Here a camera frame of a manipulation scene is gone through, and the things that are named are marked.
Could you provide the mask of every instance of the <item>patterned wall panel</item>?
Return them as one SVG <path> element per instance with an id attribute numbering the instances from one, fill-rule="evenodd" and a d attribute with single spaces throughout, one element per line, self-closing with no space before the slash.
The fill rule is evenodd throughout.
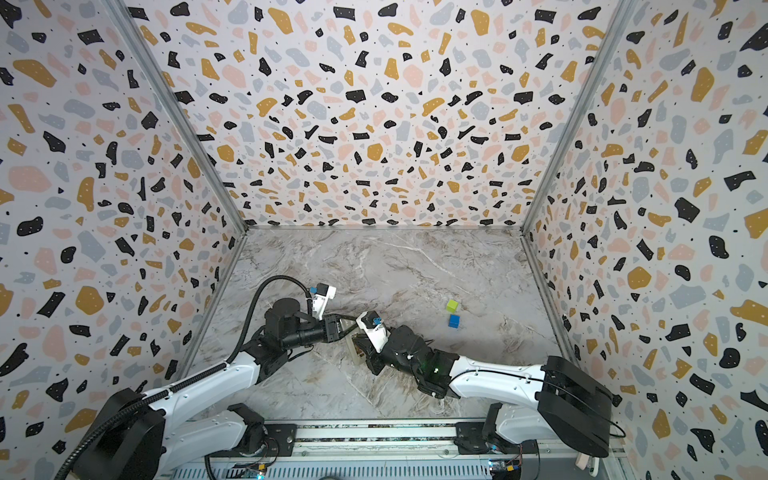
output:
<path id="1" fill-rule="evenodd" d="M 638 478 L 768 478 L 766 21 L 638 2 L 531 232 Z"/>
<path id="2" fill-rule="evenodd" d="M 400 226 L 521 222 L 615 6 L 128 3 L 248 223 Z"/>
<path id="3" fill-rule="evenodd" d="M 0 15 L 0 478 L 47 479 L 167 382 L 235 238 L 101 4 Z"/>

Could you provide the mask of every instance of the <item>terrazzo wall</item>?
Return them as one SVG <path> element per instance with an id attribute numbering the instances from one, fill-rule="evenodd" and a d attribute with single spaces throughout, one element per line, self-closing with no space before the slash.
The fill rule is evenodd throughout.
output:
<path id="1" fill-rule="evenodd" d="M 768 478 L 766 22 L 765 2 L 638 2 L 536 213 L 638 478 Z"/>
<path id="2" fill-rule="evenodd" d="M 0 478 L 46 480 L 171 378 L 237 238 L 101 4 L 0 15 Z"/>
<path id="3" fill-rule="evenodd" d="M 514 225 L 615 0 L 130 0 L 252 225 Z"/>

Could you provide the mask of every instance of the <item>white marble vein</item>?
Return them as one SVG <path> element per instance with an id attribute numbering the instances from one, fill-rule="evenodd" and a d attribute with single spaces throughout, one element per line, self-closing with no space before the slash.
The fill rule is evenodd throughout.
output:
<path id="1" fill-rule="evenodd" d="M 329 312 L 376 310 L 390 326 L 409 325 L 433 347 L 487 362 L 531 365 L 559 355 L 517 233 L 512 230 L 254 230 L 235 267 L 193 371 L 227 356 L 237 342 L 253 292 L 271 275 L 307 286 L 334 285 Z M 256 308 L 283 296 L 275 282 Z M 460 303 L 461 325 L 448 327 L 448 300 Z M 373 419 L 485 416 L 486 399 L 437 400 L 393 369 L 372 375 L 343 343 L 320 344 L 266 382 L 219 402 L 244 402 L 268 419 Z"/>

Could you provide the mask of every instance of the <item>gray marble surface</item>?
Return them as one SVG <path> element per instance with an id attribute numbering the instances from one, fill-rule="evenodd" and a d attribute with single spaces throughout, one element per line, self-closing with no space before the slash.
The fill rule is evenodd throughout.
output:
<path id="1" fill-rule="evenodd" d="M 229 354 L 251 296 L 276 274 L 335 286 L 329 313 L 376 310 L 386 325 L 407 324 L 434 339 L 432 347 L 473 359 L 532 365 L 560 354 L 514 230 L 251 230 L 192 372 Z M 300 299 L 301 293 L 288 282 L 266 288 L 248 338 L 284 296 Z M 458 329 L 448 326 L 450 299 L 460 304 Z M 236 402 L 268 419 L 485 417 L 492 403 L 433 399 L 411 376 L 390 368 L 374 376 L 353 362 L 344 342 L 319 344 L 202 416 Z"/>

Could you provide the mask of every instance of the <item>robotic arm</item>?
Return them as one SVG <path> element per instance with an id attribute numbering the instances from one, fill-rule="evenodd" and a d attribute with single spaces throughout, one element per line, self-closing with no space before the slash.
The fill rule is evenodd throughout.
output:
<path id="1" fill-rule="evenodd" d="M 274 280 L 299 285 L 308 311 L 302 312 L 293 298 L 277 300 L 266 311 L 264 326 L 244 342 L 259 295 Z M 228 395 L 263 382 L 304 354 L 291 356 L 294 348 L 335 342 L 358 327 L 362 332 L 353 343 L 365 354 L 374 375 L 390 366 L 413 375 L 418 389 L 437 399 L 481 396 L 500 402 L 491 407 L 483 428 L 486 445 L 464 445 L 465 451 L 514 453 L 524 440 L 560 438 L 584 454 L 607 456 L 612 395 L 565 359 L 550 356 L 543 366 L 478 362 L 431 348 L 407 326 L 388 329 L 375 311 L 356 318 L 325 314 L 335 294 L 336 288 L 324 283 L 308 290 L 288 276 L 265 280 L 230 357 L 161 389 L 115 393 L 55 479 L 64 480 L 71 469 L 81 480 L 150 480 L 213 452 L 244 456 L 265 452 L 264 418 L 244 404 L 207 419 L 188 420 Z M 343 320 L 354 324 L 344 329 Z"/>

